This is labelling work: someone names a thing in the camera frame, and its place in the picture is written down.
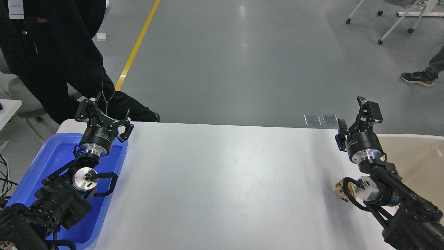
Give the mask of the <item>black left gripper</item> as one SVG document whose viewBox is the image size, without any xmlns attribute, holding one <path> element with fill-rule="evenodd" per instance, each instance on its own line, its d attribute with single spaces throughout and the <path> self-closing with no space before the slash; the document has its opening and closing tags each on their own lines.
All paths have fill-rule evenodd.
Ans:
<svg viewBox="0 0 444 250">
<path fill-rule="evenodd" d="M 130 119 L 114 121 L 111 128 L 106 126 L 107 124 L 103 123 L 104 116 L 96 100 L 82 100 L 76 112 L 75 120 L 87 123 L 87 128 L 79 143 L 80 149 L 100 157 L 109 155 L 115 138 L 119 142 L 127 141 L 134 128 Z M 124 131 L 120 133 L 119 127 L 122 126 Z"/>
</svg>

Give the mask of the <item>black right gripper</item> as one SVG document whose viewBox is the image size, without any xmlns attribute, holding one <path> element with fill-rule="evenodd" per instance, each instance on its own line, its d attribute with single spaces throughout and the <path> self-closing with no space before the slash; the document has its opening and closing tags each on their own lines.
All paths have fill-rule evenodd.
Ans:
<svg viewBox="0 0 444 250">
<path fill-rule="evenodd" d="M 349 160 L 355 164 L 364 160 L 380 159 L 384 155 L 379 139 L 372 131 L 374 125 L 383 122 L 379 104 L 362 96 L 358 96 L 357 101 L 360 109 L 351 126 L 352 134 L 349 135 L 346 121 L 339 118 L 338 134 L 335 136 L 338 149 L 347 152 Z"/>
</svg>

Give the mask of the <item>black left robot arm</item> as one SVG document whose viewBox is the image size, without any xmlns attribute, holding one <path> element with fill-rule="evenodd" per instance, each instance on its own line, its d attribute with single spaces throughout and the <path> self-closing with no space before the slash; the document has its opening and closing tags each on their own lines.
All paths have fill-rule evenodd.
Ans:
<svg viewBox="0 0 444 250">
<path fill-rule="evenodd" d="M 134 125 L 129 115 L 116 120 L 104 114 L 98 99 L 83 100 L 75 119 L 87 128 L 77 146 L 74 159 L 42 180 L 30 206 L 15 203 L 1 210 L 2 250 L 75 250 L 70 240 L 58 239 L 61 228 L 70 229 L 93 209 L 93 197 L 113 193 L 118 175 L 98 173 L 95 166 L 109 155 L 114 140 L 127 141 Z"/>
</svg>

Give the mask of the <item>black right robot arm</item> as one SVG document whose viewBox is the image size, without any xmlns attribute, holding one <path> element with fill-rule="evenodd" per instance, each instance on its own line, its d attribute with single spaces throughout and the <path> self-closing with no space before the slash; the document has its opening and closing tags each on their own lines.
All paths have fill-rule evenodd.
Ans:
<svg viewBox="0 0 444 250">
<path fill-rule="evenodd" d="M 347 152 L 364 176 L 345 177 L 342 190 L 357 208 L 370 212 L 382 225 L 384 241 L 397 250 L 442 250 L 442 211 L 402 182 L 395 165 L 387 161 L 373 126 L 383 122 L 379 104 L 357 97 L 359 112 L 347 127 L 338 119 L 338 149 Z"/>
</svg>

